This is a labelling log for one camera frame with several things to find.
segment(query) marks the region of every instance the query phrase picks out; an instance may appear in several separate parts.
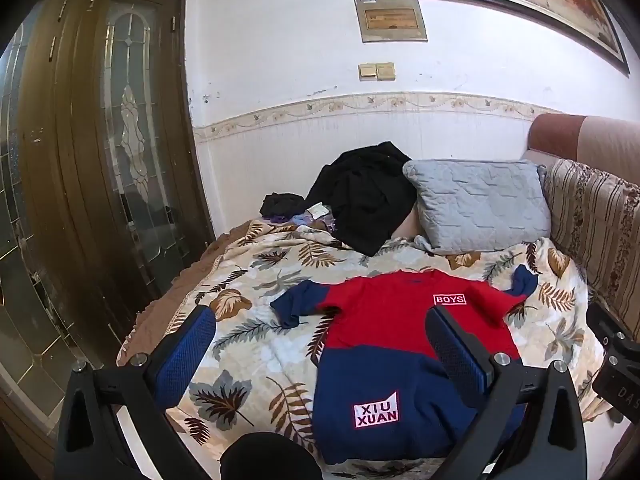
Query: red fabric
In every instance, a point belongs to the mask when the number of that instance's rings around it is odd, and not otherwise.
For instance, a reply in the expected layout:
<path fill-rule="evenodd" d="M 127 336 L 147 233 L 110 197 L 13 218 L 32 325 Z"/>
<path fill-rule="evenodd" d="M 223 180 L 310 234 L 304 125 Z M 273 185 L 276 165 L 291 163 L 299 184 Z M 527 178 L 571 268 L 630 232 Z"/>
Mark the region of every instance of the red fabric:
<path fill-rule="evenodd" d="M 439 270 L 399 270 L 375 279 L 353 278 L 331 285 L 317 308 L 341 310 L 327 335 L 329 348 L 371 345 L 435 358 L 424 331 L 427 311 L 434 303 L 464 301 L 465 304 L 445 304 L 460 326 L 474 334 L 489 353 L 505 352 L 517 359 L 520 355 L 502 318 L 525 298 Z"/>

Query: yellowed wall switch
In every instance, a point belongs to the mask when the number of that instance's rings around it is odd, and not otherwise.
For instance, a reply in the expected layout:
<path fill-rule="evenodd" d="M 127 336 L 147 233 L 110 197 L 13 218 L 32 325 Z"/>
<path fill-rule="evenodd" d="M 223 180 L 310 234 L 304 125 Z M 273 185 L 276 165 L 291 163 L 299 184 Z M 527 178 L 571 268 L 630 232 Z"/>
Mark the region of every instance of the yellowed wall switch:
<path fill-rule="evenodd" d="M 393 63 L 377 63 L 376 75 L 378 81 L 395 81 L 396 66 Z"/>
<path fill-rule="evenodd" d="M 375 80 L 378 72 L 375 63 L 363 63 L 358 65 L 361 81 Z"/>

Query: white label patch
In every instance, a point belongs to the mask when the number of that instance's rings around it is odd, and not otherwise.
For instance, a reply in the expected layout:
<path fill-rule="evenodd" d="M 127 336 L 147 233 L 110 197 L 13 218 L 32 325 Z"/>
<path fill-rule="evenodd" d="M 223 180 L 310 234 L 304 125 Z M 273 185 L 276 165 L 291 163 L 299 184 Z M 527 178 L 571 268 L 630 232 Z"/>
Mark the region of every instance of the white label patch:
<path fill-rule="evenodd" d="M 391 396 L 379 402 L 354 404 L 353 415 L 356 428 L 366 428 L 367 426 L 397 422 L 400 417 L 400 411 L 398 410 L 398 392 L 393 392 Z"/>
<path fill-rule="evenodd" d="M 464 294 L 434 294 L 433 304 L 436 305 L 466 305 Z"/>

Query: textured blue pad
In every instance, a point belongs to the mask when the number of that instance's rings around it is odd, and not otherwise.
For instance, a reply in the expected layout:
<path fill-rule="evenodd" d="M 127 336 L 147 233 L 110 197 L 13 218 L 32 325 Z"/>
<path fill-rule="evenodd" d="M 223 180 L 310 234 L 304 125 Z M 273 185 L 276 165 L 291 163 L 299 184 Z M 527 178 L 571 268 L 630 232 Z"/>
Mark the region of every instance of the textured blue pad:
<path fill-rule="evenodd" d="M 158 408 L 166 410 L 177 406 L 215 334 L 216 316 L 210 308 L 206 308 L 201 311 L 155 377 L 153 391 Z"/>
<path fill-rule="evenodd" d="M 427 313 L 427 338 L 465 406 L 475 409 L 484 406 L 488 393 L 486 375 L 435 308 Z"/>

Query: floral wallpaper border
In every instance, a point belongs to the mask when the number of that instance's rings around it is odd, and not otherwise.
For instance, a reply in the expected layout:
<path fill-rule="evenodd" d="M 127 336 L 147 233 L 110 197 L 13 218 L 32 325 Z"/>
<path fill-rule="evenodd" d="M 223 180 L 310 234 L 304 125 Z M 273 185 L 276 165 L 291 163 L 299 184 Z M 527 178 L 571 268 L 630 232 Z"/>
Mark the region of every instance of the floral wallpaper border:
<path fill-rule="evenodd" d="M 265 108 L 209 126 L 194 128 L 197 143 L 250 132 L 274 124 L 286 124 L 327 116 L 373 112 L 466 112 L 533 120 L 547 112 L 558 112 L 519 101 L 446 92 L 390 92 L 351 94 Z"/>

